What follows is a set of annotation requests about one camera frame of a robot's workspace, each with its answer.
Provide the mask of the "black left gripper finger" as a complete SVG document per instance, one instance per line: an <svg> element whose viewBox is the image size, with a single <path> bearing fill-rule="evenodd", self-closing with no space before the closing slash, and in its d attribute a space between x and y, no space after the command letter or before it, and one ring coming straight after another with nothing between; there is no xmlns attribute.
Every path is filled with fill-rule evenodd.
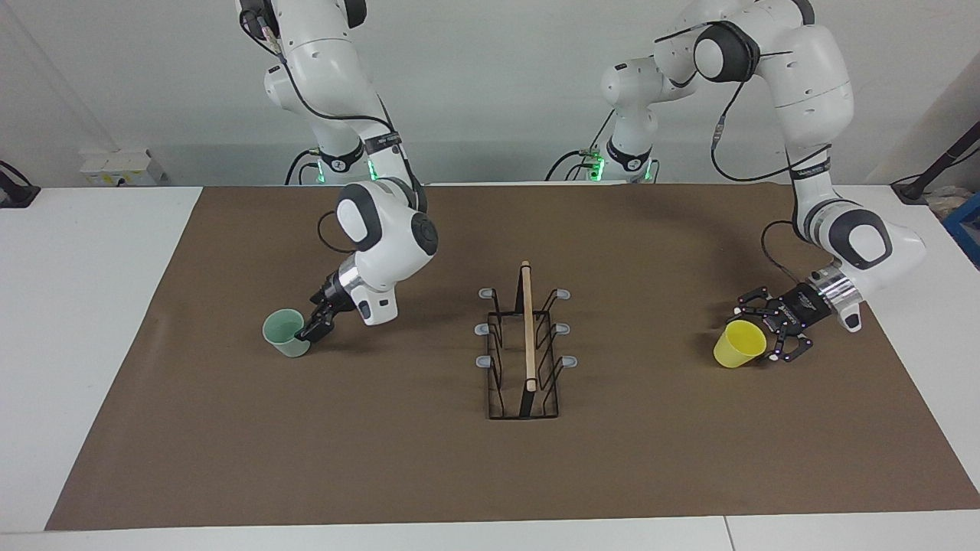
<svg viewBox="0 0 980 551"><path fill-rule="evenodd" d="M793 362L812 348L812 339L804 334L804 327L797 324L781 324L772 330L775 344L769 352L769 360Z"/></svg>
<svg viewBox="0 0 980 551"><path fill-rule="evenodd" d="M765 286L756 287L737 299L730 318L774 318L787 317L786 305L781 298L775 298Z"/></svg>

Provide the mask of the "pale green cup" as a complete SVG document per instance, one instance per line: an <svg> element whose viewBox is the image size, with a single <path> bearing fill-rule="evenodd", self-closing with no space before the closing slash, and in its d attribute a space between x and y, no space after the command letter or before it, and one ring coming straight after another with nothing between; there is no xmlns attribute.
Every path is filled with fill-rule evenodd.
<svg viewBox="0 0 980 551"><path fill-rule="evenodd" d="M299 358L309 351L311 343L301 341L297 334L305 327L300 311L280 309L263 322L262 334L266 342L287 358Z"/></svg>

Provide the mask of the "yellow cup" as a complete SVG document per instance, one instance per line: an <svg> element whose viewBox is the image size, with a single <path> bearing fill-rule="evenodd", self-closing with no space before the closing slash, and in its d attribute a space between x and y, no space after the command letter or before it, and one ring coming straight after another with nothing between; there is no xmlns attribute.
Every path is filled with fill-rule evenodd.
<svg viewBox="0 0 980 551"><path fill-rule="evenodd" d="M714 359L728 369L736 369L763 355L767 337L763 329L750 321L728 322L714 345Z"/></svg>

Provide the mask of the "brown table mat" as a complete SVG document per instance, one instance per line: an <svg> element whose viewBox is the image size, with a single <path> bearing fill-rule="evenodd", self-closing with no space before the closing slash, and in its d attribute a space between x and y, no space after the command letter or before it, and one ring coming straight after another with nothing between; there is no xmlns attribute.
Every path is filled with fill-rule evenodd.
<svg viewBox="0 0 980 551"><path fill-rule="evenodd" d="M309 309L339 257L330 188L201 193L47 522L49 530L491 522L980 508L876 318L790 364L713 359L786 186L428 189L439 252L399 315L341 315L301 358L273 311ZM489 421L477 324L532 265L554 287L560 416Z"/></svg>

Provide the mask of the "crumpled clear plastic bag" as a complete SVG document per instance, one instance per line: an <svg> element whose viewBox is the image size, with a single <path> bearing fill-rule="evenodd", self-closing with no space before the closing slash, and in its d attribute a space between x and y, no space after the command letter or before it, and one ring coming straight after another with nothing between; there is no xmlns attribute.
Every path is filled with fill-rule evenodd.
<svg viewBox="0 0 980 551"><path fill-rule="evenodd" d="M974 191L965 187L949 185L927 191L923 197L936 219L942 223L974 195Z"/></svg>

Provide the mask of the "blue box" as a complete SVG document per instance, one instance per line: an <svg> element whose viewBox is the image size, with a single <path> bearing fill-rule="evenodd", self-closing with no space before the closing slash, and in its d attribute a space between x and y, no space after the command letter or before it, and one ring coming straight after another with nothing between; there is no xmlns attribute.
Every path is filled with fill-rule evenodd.
<svg viewBox="0 0 980 551"><path fill-rule="evenodd" d="M980 191L942 220L953 241L980 271Z"/></svg>

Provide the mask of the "black stand pole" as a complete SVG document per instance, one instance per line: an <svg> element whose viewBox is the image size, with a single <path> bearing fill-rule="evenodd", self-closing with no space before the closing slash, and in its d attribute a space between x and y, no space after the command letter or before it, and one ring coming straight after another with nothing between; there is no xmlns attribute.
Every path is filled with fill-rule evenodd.
<svg viewBox="0 0 980 551"><path fill-rule="evenodd" d="M897 181L889 184L889 188L897 196L900 202L906 205L927 205L927 201L924 198L925 191L929 185L935 181L943 172L949 170L951 167L955 167L957 164L963 161L969 160L975 153L980 152L980 146L977 146L970 152L967 152L971 146L980 141L980 121L974 123L973 126L967 132L960 136L955 143L945 150L945 153L938 160L935 160L925 171L920 172L920 174L913 174L909 177L904 177L897 179Z"/></svg>

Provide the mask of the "white power strip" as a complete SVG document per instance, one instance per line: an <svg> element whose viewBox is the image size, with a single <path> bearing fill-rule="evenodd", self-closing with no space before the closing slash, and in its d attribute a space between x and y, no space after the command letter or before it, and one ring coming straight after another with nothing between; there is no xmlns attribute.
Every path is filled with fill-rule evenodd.
<svg viewBox="0 0 980 551"><path fill-rule="evenodd" d="M83 153L80 173L96 186L165 186L169 177L147 149Z"/></svg>

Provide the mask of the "black table clamp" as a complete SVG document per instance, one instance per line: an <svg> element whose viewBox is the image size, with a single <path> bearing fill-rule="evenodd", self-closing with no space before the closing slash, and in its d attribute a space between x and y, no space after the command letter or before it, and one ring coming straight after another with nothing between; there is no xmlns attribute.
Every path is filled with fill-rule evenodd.
<svg viewBox="0 0 980 551"><path fill-rule="evenodd" d="M0 160L0 191L5 195L0 200L0 209L21 209L31 206L41 188L33 185L16 167Z"/></svg>

